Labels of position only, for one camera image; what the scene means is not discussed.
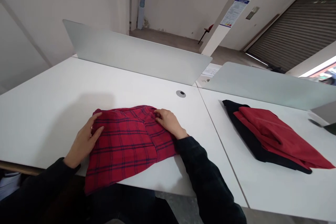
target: black folded garment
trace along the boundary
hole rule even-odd
[[[285,157],[281,157],[277,154],[265,150],[259,140],[255,135],[233,114],[236,111],[239,111],[239,107],[250,107],[248,105],[243,105],[235,103],[230,100],[224,100],[223,104],[226,108],[227,113],[229,114],[230,120],[237,129],[238,133],[246,143],[247,147],[253,153],[254,157],[261,162],[274,163],[281,165],[293,170],[298,170],[300,172],[311,174],[311,170],[307,170],[301,165],[289,160]]]

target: red chair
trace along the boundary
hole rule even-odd
[[[210,27],[207,29],[207,28],[204,28],[205,32],[203,34],[203,36],[201,37],[201,39],[199,40],[199,42],[197,44],[199,44],[202,40],[202,38],[204,37],[204,35],[207,33],[207,32],[210,32],[211,28],[213,27],[213,25],[210,25]]]

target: red fabric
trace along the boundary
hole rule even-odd
[[[102,112],[92,134],[104,130],[90,153],[85,193],[115,184],[146,170],[156,162],[174,156],[174,137],[155,121],[156,108],[137,106]]]
[[[335,168],[271,111],[240,107],[234,115],[256,136],[267,151],[290,159],[309,170]]]

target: hand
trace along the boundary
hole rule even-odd
[[[94,121],[102,113],[97,113],[91,116],[88,122],[84,125],[83,128],[77,133],[76,139],[71,146],[71,149],[67,156],[64,158],[63,162],[70,168],[76,168],[83,160],[86,158],[92,151],[95,143],[102,133],[104,126],[101,126],[96,130],[94,135],[91,135],[91,128]]]
[[[186,130],[181,127],[176,116],[171,111],[160,109],[154,112],[158,113],[162,118],[157,117],[155,120],[172,133],[177,140],[188,137]]]

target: gray floor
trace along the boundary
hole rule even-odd
[[[176,47],[179,49],[200,53],[199,48],[202,42],[198,45],[197,40],[177,36],[174,34],[165,33],[151,29],[134,30],[130,32],[130,36],[137,37],[144,40],[149,40],[155,43],[164,44],[167,46]],[[212,55],[214,64],[223,65],[225,62],[235,62],[243,65],[255,66],[265,68],[261,62],[249,57],[245,53],[224,48],[217,47]],[[201,224],[203,223],[199,214],[197,199],[194,197],[185,197],[175,194],[155,192],[157,197],[164,198],[169,203],[174,212],[179,224]],[[310,220],[299,217],[291,217],[287,215],[275,214],[270,212],[263,212],[243,208],[247,218],[248,224],[325,224],[327,222]]]
[[[143,29],[143,30],[134,30],[129,33],[132,37],[137,37],[139,39],[144,39],[148,41],[152,41],[159,44],[164,44],[166,46],[176,47],[182,50],[191,51],[194,53],[200,53],[199,49],[203,42],[197,44],[198,41],[181,37],[170,33],[165,33],[162,31],[156,31],[152,29]],[[211,55],[212,61],[211,63],[217,65],[223,65],[225,62],[234,62],[243,65],[255,66],[260,68],[265,68],[266,65],[259,62],[256,59],[246,55],[243,52],[236,51],[233,49],[229,49],[226,47],[217,47],[214,53]]]

